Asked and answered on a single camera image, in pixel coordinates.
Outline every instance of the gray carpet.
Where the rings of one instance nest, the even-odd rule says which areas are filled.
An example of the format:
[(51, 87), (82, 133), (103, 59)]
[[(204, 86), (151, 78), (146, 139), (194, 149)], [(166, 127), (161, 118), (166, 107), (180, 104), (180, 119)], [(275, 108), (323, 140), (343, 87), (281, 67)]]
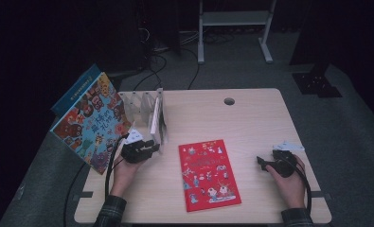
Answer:
[[(343, 97), (319, 98), (301, 95), (292, 73), (309, 71), (311, 65), (290, 66), (298, 33), (270, 33), (268, 45), (274, 63), (265, 63), (258, 34), (235, 35), (233, 41), (205, 46), (205, 64), (191, 89), (277, 88), (284, 97), (297, 132), (306, 148), (313, 171), (332, 214), (333, 226), (374, 226), (374, 115), (356, 93), (347, 75), (330, 66), (326, 76)], [(183, 45), (196, 53), (197, 44)], [(165, 90), (184, 90), (198, 68), (186, 50), (160, 54), (167, 61), (157, 75)], [(164, 60), (152, 57), (158, 70)], [(121, 91), (131, 91), (143, 73), (123, 79)], [(157, 88), (155, 76), (136, 90)], [(0, 226), (62, 226), (66, 193), (82, 162), (48, 134), (27, 176), (22, 198), (13, 201)], [(75, 180), (67, 204), (67, 226), (73, 220), (77, 201), (87, 176), (85, 167)]]

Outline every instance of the table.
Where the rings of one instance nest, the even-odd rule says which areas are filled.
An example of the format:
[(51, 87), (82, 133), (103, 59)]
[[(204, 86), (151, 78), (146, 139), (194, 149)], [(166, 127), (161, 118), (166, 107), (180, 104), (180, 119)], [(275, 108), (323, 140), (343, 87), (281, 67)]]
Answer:
[(203, 0), (199, 3), (199, 41), (198, 63), (205, 62), (204, 26), (252, 26), (265, 25), (263, 37), (258, 38), (260, 49), (267, 63), (272, 63), (273, 58), (267, 47), (267, 38), (275, 13), (276, 0), (272, 0), (269, 10), (260, 11), (214, 11), (203, 10)]
[[(123, 93), (137, 106), (139, 93)], [(233, 105), (227, 105), (233, 99)], [(277, 89), (165, 91), (169, 141), (161, 153), (138, 170), (123, 222), (131, 223), (280, 223), (286, 209), (271, 175), (256, 157), (272, 160), (273, 145), (284, 141), (301, 145), (294, 123)], [(178, 145), (223, 139), (242, 204), (190, 212), (186, 210)], [(293, 151), (306, 166), (312, 191), (320, 191), (305, 151)], [(75, 221), (94, 222), (104, 200), (105, 176), (91, 170), (80, 198)], [(312, 219), (329, 223), (325, 199), (312, 199)]]

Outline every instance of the red book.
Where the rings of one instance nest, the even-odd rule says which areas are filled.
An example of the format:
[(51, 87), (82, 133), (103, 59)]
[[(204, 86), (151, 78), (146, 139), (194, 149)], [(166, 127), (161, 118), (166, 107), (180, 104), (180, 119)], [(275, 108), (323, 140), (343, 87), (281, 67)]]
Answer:
[(178, 149), (188, 212), (241, 203), (223, 140)]

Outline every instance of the wooden table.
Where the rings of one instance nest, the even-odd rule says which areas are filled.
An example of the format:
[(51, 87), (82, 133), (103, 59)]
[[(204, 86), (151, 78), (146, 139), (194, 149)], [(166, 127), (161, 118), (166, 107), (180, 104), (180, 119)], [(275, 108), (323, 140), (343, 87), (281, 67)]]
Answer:
[[(122, 95), (133, 96), (128, 101), (137, 106), (135, 94)], [(235, 104), (224, 104), (227, 98)], [(140, 167), (124, 195), (128, 204), (123, 222), (281, 223), (280, 212), (286, 206), (271, 175), (257, 164), (257, 156), (272, 160), (273, 145), (284, 141), (301, 145), (281, 93), (277, 89), (165, 91), (164, 105), (169, 141)], [(225, 142), (242, 204), (188, 213), (178, 146), (216, 139)], [(304, 162), (312, 191), (320, 191), (306, 153), (293, 153)], [(93, 196), (80, 198), (75, 221), (96, 220), (104, 200), (104, 179), (90, 171), (83, 191)], [(312, 219), (331, 221), (324, 198), (312, 199)]]

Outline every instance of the wrist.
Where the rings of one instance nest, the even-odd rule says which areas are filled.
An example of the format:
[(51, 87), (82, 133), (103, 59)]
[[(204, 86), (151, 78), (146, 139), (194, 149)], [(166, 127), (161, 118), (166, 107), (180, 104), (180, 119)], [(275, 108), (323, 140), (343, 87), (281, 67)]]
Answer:
[(124, 195), (124, 192), (125, 192), (125, 188), (113, 186), (112, 189), (110, 190), (110, 195), (122, 198), (122, 196)]
[(287, 207), (289, 209), (305, 208), (305, 203), (304, 203), (304, 201), (289, 201), (289, 202), (287, 202)]

